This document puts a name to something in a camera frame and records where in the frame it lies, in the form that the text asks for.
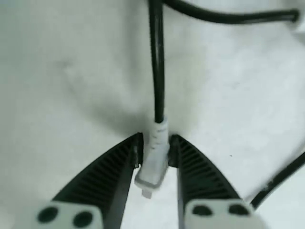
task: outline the white fabric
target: white fabric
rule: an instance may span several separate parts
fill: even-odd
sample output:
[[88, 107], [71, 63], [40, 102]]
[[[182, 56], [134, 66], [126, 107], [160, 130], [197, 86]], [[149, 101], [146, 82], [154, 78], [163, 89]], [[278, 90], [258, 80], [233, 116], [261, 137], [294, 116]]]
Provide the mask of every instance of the white fabric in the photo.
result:
[[[193, 3], [252, 12], [283, 1]], [[285, 23], [217, 25], [167, 7], [164, 23], [171, 132], [204, 152], [243, 198], [253, 195], [303, 147], [305, 46]], [[0, 31], [6, 229], [19, 209], [52, 198], [102, 152], [146, 130], [153, 81], [145, 0], [3, 0]], [[131, 187], [122, 228], [176, 229], [176, 207], [170, 169], [152, 200]]]

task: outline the black cable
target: black cable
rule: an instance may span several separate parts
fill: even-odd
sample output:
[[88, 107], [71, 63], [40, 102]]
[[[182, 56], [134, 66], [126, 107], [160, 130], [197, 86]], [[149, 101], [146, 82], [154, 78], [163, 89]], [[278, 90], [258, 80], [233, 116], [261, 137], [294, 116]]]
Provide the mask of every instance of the black cable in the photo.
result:
[[152, 52], [155, 122], [164, 119], [164, 46], [163, 46], [163, 3], [148, 0], [149, 25]]
[[163, 0], [163, 2], [174, 10], [190, 17], [221, 24], [253, 24], [271, 21], [295, 22], [299, 16], [299, 10], [296, 9], [249, 14], [229, 14], [202, 9], [182, 0]]
[[305, 164], [305, 152], [301, 154], [296, 160], [290, 163], [286, 168], [279, 172], [273, 180], [268, 184], [266, 188], [261, 190], [251, 201], [254, 209], [257, 209], [265, 198], [271, 194], [280, 184], [282, 184], [287, 178], [295, 173], [299, 168]]

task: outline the white strain relief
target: white strain relief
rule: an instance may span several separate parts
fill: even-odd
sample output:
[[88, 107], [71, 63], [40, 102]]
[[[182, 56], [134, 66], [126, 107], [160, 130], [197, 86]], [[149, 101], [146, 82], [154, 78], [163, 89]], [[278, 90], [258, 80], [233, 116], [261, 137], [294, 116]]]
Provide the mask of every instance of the white strain relief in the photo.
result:
[[168, 123], [153, 123], [149, 143], [145, 148], [146, 157], [135, 177], [135, 184], [142, 189], [142, 195], [151, 198], [152, 192], [161, 186], [168, 167]]

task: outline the white connector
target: white connector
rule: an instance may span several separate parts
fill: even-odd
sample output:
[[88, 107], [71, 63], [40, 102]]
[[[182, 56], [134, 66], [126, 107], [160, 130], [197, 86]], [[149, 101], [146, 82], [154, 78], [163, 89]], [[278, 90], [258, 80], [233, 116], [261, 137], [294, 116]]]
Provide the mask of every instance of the white connector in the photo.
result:
[[153, 123], [151, 126], [145, 148], [146, 157], [134, 181], [146, 198], [151, 198], [152, 192], [159, 189], [163, 182], [168, 167], [169, 148], [168, 122], [164, 118], [162, 123]]

